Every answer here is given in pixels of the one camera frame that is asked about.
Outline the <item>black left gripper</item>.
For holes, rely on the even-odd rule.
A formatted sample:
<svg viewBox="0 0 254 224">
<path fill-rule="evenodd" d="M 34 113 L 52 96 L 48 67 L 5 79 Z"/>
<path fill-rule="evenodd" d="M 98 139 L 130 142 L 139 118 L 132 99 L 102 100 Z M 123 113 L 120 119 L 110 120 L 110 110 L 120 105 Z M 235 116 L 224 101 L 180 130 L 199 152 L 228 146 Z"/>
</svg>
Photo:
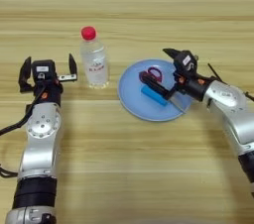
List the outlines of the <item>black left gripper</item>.
<svg viewBox="0 0 254 224">
<path fill-rule="evenodd" d="M 31 60 L 28 56 L 19 74 L 20 92 L 32 92 L 35 96 L 35 103 L 57 103 L 61 105 L 61 95 L 64 92 L 63 83 L 69 81 L 77 81 L 77 66 L 72 54 L 68 56 L 68 66 L 70 74 L 47 76 L 44 73 L 39 73 L 34 78 L 34 85 L 28 83 L 31 76 Z"/>
</svg>

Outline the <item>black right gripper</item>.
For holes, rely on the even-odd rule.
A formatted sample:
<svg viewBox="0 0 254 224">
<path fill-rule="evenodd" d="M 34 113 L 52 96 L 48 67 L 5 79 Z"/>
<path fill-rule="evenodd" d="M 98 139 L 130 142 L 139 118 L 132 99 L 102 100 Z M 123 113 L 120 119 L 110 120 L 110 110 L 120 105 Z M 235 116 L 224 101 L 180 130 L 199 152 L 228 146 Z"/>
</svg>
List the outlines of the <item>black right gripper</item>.
<svg viewBox="0 0 254 224">
<path fill-rule="evenodd" d="M 170 58 L 175 59 L 180 51 L 175 49 L 163 49 L 163 52 Z M 171 90 L 166 89 L 161 85 L 155 77 L 146 72 L 142 71 L 139 73 L 140 80 L 149 86 L 152 90 L 160 94 L 166 100 L 169 100 L 178 91 L 181 94 L 189 95 L 191 98 L 202 101 L 206 90 L 212 83 L 212 78 L 197 76 L 183 76 L 178 73 L 174 73 L 175 84 Z"/>
</svg>

